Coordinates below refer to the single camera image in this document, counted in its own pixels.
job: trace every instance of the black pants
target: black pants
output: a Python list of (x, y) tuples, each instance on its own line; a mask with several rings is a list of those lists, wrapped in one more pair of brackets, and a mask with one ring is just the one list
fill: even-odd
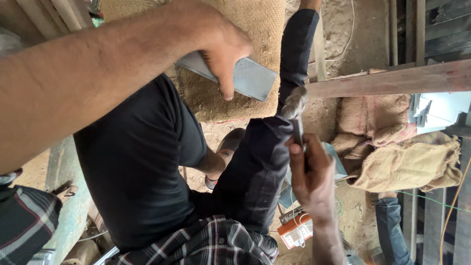
[[(318, 22), (298, 11), (282, 39), (279, 109), (304, 85)], [(292, 125), (280, 116), (252, 119), (213, 193), (190, 190), (178, 166), (198, 167), (206, 156), (200, 125), (160, 75), (106, 116), (77, 132), (85, 180), (121, 252), (143, 248), (199, 218), (224, 214), (268, 233), (289, 154)]]

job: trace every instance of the hairy forearm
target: hairy forearm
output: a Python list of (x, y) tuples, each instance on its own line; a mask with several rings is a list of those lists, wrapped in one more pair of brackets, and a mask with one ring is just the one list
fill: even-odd
[(340, 238), (337, 221), (314, 226), (312, 235), (313, 264), (344, 265), (346, 264), (343, 244)]
[(218, 38), (217, 11), (174, 2), (0, 60), (0, 174), (96, 121)]

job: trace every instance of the shoe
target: shoe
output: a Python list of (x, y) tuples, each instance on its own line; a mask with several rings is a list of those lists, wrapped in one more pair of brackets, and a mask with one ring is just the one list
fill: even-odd
[[(242, 141), (242, 138), (244, 138), (244, 135), (245, 135), (245, 129), (243, 128), (236, 128), (232, 130), (230, 133), (228, 133), (224, 137), (224, 139), (222, 139), (222, 142), (221, 144), (219, 144), (216, 154), (219, 155), (223, 153), (223, 154), (232, 156), (234, 152), (237, 150), (237, 148), (239, 147), (239, 143)], [(208, 189), (213, 190), (216, 184), (218, 183), (218, 180), (219, 179), (210, 180), (208, 176), (206, 175), (204, 177), (204, 184), (206, 185)]]

